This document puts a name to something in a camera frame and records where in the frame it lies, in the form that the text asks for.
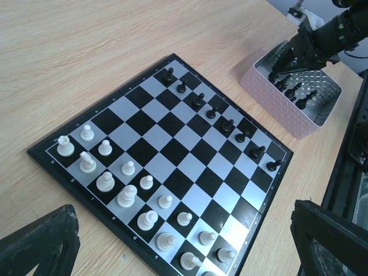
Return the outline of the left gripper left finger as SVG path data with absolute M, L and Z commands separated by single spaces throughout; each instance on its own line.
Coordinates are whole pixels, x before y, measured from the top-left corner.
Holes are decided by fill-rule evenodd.
M 80 247 L 74 207 L 63 205 L 1 239 L 1 275 L 71 275 Z

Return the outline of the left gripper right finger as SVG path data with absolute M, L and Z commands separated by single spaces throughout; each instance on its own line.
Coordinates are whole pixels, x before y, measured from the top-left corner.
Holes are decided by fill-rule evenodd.
M 367 275 L 367 230 L 310 200 L 296 200 L 290 230 L 304 275 Z

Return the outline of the pink tray of black pieces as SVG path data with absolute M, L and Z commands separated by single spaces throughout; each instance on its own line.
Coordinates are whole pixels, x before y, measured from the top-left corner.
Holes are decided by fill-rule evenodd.
M 324 71 L 272 73 L 287 42 L 257 60 L 239 84 L 295 138 L 301 140 L 324 126 L 342 88 Z

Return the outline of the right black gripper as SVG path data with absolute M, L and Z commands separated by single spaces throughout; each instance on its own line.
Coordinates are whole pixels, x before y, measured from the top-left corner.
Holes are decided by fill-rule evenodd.
M 280 81 L 283 74 L 320 70 L 325 67 L 327 60 L 337 63 L 338 53 L 353 51 L 360 41 L 367 38 L 367 1 L 332 1 L 332 3 L 344 11 L 316 30 L 306 26 L 320 60 L 297 60 L 292 46 L 285 40 L 271 52 L 275 63 L 268 75 L 270 81 Z

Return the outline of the black and grey chessboard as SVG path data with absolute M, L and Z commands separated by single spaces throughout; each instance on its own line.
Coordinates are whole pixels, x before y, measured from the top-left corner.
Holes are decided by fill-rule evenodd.
M 172 67 L 170 85 L 163 75 Z M 187 79 L 186 92 L 176 88 Z M 204 93 L 199 109 L 192 100 Z M 94 131 L 83 141 L 85 124 Z M 68 136 L 74 153 L 62 157 L 58 138 Z M 112 153 L 98 147 L 109 140 Z M 95 160 L 92 173 L 80 170 L 80 153 Z M 239 275 L 256 234 L 287 170 L 293 152 L 224 93 L 171 54 L 85 110 L 28 149 L 28 154 L 159 275 Z M 135 164 L 126 176 L 122 165 Z M 269 171 L 267 162 L 282 160 Z M 104 172 L 114 188 L 97 189 Z M 142 177 L 153 187 L 143 190 Z M 121 208 L 117 196 L 137 188 L 135 202 Z M 158 199 L 171 195 L 168 209 Z M 154 210 L 149 231 L 137 226 L 140 214 Z M 177 215 L 190 212 L 189 225 Z

